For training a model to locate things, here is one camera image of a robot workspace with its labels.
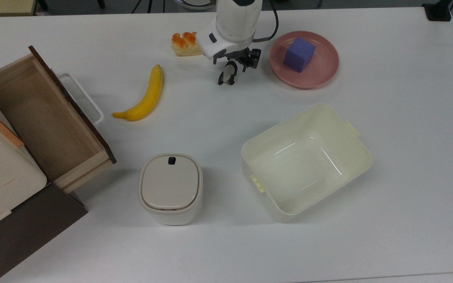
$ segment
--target banana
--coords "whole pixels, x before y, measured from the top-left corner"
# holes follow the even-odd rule
[[[164,73],[160,65],[157,64],[153,67],[149,75],[148,90],[146,90],[144,98],[131,109],[113,113],[113,117],[127,121],[137,121],[145,118],[155,109],[158,99],[160,99],[163,85]]]

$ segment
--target bread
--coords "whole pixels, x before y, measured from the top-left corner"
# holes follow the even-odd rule
[[[183,37],[176,33],[172,36],[172,50],[178,56],[195,56],[203,54],[200,46],[198,45],[195,35],[197,33],[185,32]]]

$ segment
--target purple sponge block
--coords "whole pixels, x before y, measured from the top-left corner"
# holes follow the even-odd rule
[[[284,64],[297,72],[302,72],[311,61],[315,51],[316,45],[297,37],[286,51]]]

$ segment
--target white table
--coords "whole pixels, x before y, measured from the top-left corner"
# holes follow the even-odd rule
[[[300,91],[257,70],[217,86],[223,68],[178,58],[175,32],[214,14],[0,18],[0,67],[34,45],[109,114],[139,101],[151,68],[165,86],[139,122],[99,132],[118,159],[77,190],[90,211],[1,282],[292,282],[453,272],[453,21],[422,8],[281,11],[279,36],[309,30],[340,55],[335,79]],[[258,34],[273,30],[262,13]],[[313,104],[330,104],[372,152],[365,174],[290,224],[275,223],[241,173],[242,144]],[[179,152],[204,171],[204,206],[183,227],[156,223],[137,181],[151,156]]]

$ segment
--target wooden drawer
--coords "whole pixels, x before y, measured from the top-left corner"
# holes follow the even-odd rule
[[[0,68],[0,110],[45,176],[66,193],[116,163],[36,50]]]

